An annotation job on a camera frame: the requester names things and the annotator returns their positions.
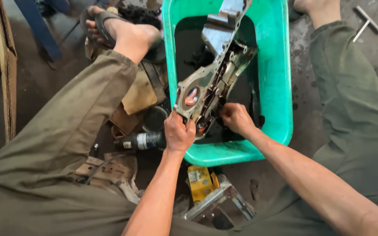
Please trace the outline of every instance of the yellow metal part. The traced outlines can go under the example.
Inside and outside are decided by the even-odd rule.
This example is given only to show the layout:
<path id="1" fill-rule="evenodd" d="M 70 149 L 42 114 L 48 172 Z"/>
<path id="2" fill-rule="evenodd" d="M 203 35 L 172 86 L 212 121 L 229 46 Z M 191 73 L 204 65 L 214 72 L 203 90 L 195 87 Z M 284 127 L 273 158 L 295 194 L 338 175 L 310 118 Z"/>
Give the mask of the yellow metal part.
<path id="1" fill-rule="evenodd" d="M 215 179 L 215 183 L 218 183 L 217 176 L 215 174 L 211 176 Z M 217 184 L 213 183 L 211 176 L 206 167 L 195 165 L 188 167 L 189 186 L 195 205 L 217 188 Z"/>

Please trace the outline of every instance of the left hand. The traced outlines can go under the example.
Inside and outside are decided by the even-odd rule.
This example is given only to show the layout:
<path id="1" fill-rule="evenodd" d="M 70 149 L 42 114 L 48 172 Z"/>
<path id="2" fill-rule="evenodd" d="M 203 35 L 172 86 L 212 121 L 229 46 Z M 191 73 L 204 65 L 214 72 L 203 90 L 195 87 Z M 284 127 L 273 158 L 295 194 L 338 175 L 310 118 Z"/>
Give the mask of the left hand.
<path id="1" fill-rule="evenodd" d="M 195 140 L 195 122 L 190 120 L 188 125 L 175 110 L 164 121 L 165 138 L 169 152 L 185 153 Z"/>

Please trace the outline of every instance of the flip-flop sandal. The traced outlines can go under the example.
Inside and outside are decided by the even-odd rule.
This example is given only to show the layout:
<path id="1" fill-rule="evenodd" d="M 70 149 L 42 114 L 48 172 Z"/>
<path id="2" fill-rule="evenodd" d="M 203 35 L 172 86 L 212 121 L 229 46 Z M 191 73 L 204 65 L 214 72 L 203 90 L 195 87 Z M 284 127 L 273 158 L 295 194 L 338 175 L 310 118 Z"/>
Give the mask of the flip-flop sandal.
<path id="1" fill-rule="evenodd" d="M 304 15 L 294 9 L 294 2 L 295 0 L 288 0 L 288 20 L 290 22 L 296 21 Z"/>
<path id="2" fill-rule="evenodd" d="M 88 13 L 88 9 L 84 10 L 81 13 L 80 16 L 80 25 L 81 28 L 84 31 L 84 34 L 88 37 L 89 40 L 93 42 L 95 45 L 101 45 L 96 40 L 94 40 L 92 34 L 88 31 L 88 27 L 86 26 L 85 22 L 86 20 L 94 21 L 96 23 L 96 27 L 99 30 L 99 32 L 105 37 L 105 40 L 107 41 L 108 45 L 103 44 L 104 47 L 113 49 L 112 45 L 114 46 L 116 44 L 116 40 L 110 36 L 108 31 L 105 28 L 104 22 L 107 19 L 121 19 L 122 21 L 127 21 L 126 19 L 123 19 L 122 17 L 118 16 L 115 13 L 111 13 L 109 11 L 103 11 L 96 15 L 96 17 L 90 16 Z M 150 49 L 148 53 L 144 57 L 145 61 L 158 64 L 165 61 L 165 46 L 164 46 L 164 40 L 161 40 L 161 42 L 155 46 L 154 48 Z"/>

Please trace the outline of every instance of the metal engine part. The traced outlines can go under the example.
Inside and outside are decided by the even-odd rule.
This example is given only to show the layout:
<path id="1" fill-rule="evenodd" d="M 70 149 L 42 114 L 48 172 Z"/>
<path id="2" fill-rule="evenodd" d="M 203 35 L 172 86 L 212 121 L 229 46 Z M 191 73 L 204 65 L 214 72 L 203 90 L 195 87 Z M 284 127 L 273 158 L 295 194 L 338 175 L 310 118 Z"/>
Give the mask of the metal engine part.
<path id="1" fill-rule="evenodd" d="M 208 15 L 209 23 L 204 25 L 201 37 L 214 61 L 177 85 L 173 109 L 182 115 L 185 124 L 190 119 L 195 121 L 195 140 L 205 137 L 237 79 L 257 52 L 257 46 L 234 40 L 240 21 L 251 4 L 252 0 L 224 0 L 218 15 Z"/>

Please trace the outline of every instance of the olive green pants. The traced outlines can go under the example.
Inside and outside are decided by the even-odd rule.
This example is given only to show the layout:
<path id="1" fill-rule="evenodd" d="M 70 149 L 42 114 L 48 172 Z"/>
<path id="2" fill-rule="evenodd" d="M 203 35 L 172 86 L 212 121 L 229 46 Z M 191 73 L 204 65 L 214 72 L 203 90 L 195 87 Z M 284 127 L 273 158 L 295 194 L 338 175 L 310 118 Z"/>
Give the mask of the olive green pants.
<path id="1" fill-rule="evenodd" d="M 378 205 L 378 78 L 352 43 L 354 34 L 334 22 L 312 35 L 310 56 L 331 140 L 313 159 Z M 135 205 L 71 176 L 136 70 L 116 52 L 99 56 L 0 150 L 0 235 L 122 233 Z M 289 186 L 257 213 L 229 231 L 174 218 L 171 235 L 336 235 Z"/>

